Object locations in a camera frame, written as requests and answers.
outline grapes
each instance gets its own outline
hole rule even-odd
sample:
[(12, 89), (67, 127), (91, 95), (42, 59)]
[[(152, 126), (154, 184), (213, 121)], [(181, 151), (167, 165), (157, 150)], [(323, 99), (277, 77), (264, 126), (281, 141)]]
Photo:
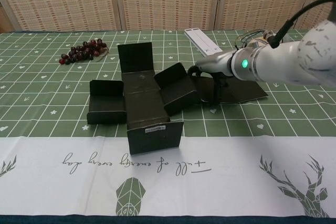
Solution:
[(59, 59), (58, 62), (61, 65), (69, 65), (81, 60), (93, 60), (94, 57), (98, 57), (106, 52), (106, 48), (106, 43), (103, 43), (102, 39), (100, 38), (97, 39), (97, 41), (94, 39), (90, 40), (89, 42), (84, 41), (82, 45), (71, 47), (68, 54), (61, 54), (61, 59)]

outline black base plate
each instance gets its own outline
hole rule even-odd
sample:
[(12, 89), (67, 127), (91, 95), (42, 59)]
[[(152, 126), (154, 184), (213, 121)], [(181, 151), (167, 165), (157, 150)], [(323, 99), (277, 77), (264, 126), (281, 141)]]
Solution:
[[(209, 77), (192, 76), (203, 102), (212, 102), (214, 94), (214, 80)], [(221, 88), (221, 103), (242, 103), (267, 97), (268, 94), (254, 81), (241, 81), (235, 77), (228, 78), (227, 85)]]

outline white ruler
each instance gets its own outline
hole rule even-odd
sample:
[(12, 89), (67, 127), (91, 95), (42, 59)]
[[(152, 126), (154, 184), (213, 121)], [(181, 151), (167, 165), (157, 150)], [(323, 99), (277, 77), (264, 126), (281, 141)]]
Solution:
[(185, 29), (184, 34), (199, 49), (204, 57), (213, 55), (222, 50), (199, 28)]

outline black cardboard box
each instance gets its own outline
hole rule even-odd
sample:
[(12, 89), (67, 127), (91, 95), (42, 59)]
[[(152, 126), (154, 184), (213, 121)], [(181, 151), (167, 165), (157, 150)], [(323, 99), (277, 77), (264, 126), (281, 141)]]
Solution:
[(122, 81), (92, 80), (88, 124), (126, 123), (130, 154), (178, 147), (183, 122), (170, 116), (200, 103), (181, 63), (155, 74), (152, 43), (118, 46)]

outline white label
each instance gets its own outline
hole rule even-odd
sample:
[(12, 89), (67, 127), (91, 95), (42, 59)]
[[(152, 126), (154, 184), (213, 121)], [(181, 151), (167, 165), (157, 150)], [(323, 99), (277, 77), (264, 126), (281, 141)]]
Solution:
[(166, 125), (161, 125), (161, 126), (156, 126), (156, 127), (145, 129), (145, 133), (149, 133), (149, 132), (153, 132), (153, 131), (161, 131), (161, 130), (165, 130), (165, 129), (166, 129)]

